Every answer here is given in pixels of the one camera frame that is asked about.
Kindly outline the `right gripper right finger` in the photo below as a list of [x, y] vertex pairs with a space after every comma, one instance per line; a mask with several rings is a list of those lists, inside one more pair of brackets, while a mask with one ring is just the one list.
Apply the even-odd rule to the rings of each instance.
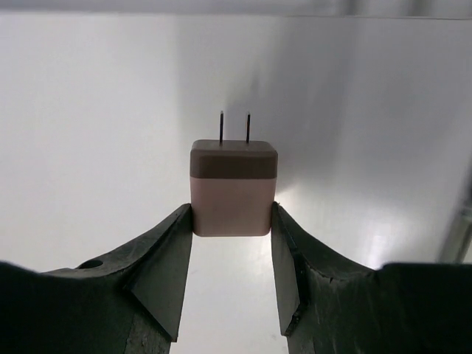
[[469, 353], [471, 267], [358, 264], [271, 208], [281, 334], [290, 353]]

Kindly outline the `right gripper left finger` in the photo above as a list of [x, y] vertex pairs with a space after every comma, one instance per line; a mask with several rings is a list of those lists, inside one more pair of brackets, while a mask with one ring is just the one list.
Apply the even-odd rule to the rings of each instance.
[[151, 230], [76, 268], [1, 264], [3, 353], [168, 353], [192, 248], [183, 204]]

